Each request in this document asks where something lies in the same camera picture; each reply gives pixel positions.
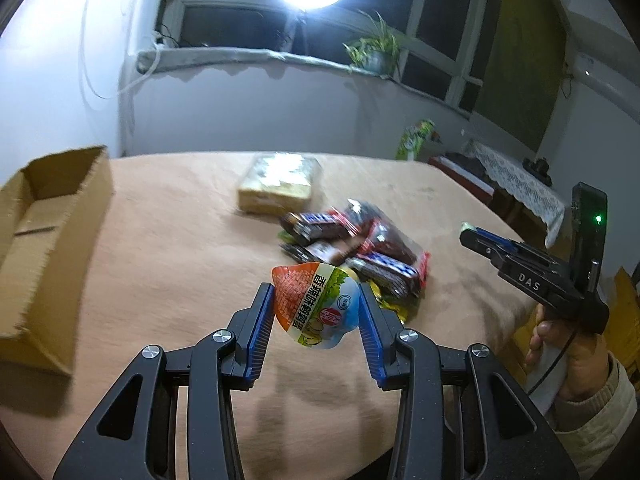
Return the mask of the beige right sleeve forearm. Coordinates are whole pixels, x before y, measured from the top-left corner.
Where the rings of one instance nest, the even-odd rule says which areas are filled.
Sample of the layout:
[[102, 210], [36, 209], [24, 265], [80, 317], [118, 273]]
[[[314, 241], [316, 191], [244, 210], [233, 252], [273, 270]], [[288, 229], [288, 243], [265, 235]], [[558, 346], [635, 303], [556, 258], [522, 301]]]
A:
[[581, 479], [594, 477], [638, 412], [636, 390], [612, 353], [608, 365], [608, 380], [596, 394], [579, 402], [558, 396], [546, 416]]

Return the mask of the right hand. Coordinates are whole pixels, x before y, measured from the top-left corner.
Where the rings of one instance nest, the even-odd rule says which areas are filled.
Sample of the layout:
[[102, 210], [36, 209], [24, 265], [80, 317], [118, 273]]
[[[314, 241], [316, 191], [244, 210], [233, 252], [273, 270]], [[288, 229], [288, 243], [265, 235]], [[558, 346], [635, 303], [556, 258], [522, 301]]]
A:
[[582, 402], [598, 393], [608, 381], [612, 365], [603, 335], [575, 332], [550, 309], [538, 304], [536, 326], [529, 341], [525, 364], [529, 372], [541, 359], [544, 347], [564, 350], [566, 373], [558, 398]]

